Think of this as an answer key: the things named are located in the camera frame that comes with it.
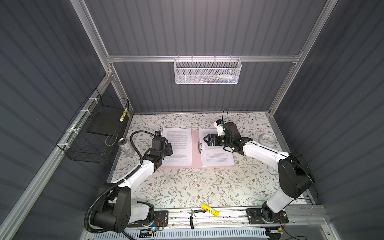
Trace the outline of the printed paper sheet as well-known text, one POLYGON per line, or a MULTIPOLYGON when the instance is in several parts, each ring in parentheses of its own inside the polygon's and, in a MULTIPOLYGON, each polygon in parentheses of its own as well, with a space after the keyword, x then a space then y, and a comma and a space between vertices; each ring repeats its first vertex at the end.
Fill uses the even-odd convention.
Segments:
POLYGON ((230 167, 235 165, 234 156, 232 153, 223 150, 223 146, 209 146, 204 137, 208 134, 217 134, 216 129, 200 129, 199 138, 202 144, 201 161, 202 166, 209 167, 230 167))
POLYGON ((192 130, 163 128, 162 134, 173 149, 173 154, 164 158, 162 167, 190 167, 193 163, 192 130))

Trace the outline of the pink file folder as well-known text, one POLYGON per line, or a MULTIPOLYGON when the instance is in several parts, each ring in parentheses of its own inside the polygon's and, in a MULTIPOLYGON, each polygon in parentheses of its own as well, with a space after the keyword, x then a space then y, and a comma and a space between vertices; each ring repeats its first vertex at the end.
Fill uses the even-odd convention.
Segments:
POLYGON ((202 166, 201 154, 198 152, 198 141, 200 141, 199 130, 192 130, 193 163, 190 167, 182 168, 205 168, 202 166))

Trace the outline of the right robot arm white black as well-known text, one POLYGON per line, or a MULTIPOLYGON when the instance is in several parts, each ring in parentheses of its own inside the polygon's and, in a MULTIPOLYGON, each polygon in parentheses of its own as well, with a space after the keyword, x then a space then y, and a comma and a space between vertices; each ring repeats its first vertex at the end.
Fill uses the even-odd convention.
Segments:
POLYGON ((307 162, 292 153, 279 152, 252 138, 242 137, 233 122, 217 120, 214 126, 216 134, 203 136, 205 146, 222 147, 224 151, 255 158, 278 171, 280 186, 263 203, 259 215, 267 224, 282 221, 284 208, 315 184, 307 162))

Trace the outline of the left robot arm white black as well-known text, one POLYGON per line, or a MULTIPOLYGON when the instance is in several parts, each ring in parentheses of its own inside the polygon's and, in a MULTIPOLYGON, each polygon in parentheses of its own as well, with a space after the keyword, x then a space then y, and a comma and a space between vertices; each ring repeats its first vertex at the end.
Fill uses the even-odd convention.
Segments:
POLYGON ((173 154, 172 144, 165 137, 155 136, 152 147, 140 157, 140 163, 126 176, 114 183, 103 183, 98 197, 87 210, 85 229, 93 234, 108 231, 122 233, 128 225, 149 225, 154 221, 154 205, 133 202, 132 194, 173 154))

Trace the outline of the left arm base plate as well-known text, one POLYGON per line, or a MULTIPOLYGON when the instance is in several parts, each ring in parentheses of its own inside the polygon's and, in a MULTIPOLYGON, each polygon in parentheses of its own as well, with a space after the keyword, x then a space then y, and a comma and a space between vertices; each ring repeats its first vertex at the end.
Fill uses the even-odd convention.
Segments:
POLYGON ((149 227, 167 227, 169 211, 154 211, 154 217, 151 221, 137 221, 128 224, 128 228, 149 228, 149 227))

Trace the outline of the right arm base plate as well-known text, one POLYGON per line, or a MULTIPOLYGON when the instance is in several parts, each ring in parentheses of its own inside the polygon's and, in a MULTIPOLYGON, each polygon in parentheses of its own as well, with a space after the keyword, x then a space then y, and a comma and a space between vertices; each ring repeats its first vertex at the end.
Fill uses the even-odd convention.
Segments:
POLYGON ((289 219, 287 213, 281 210, 274 213, 265 208, 246 209, 247 218, 250 224, 287 224, 289 219))

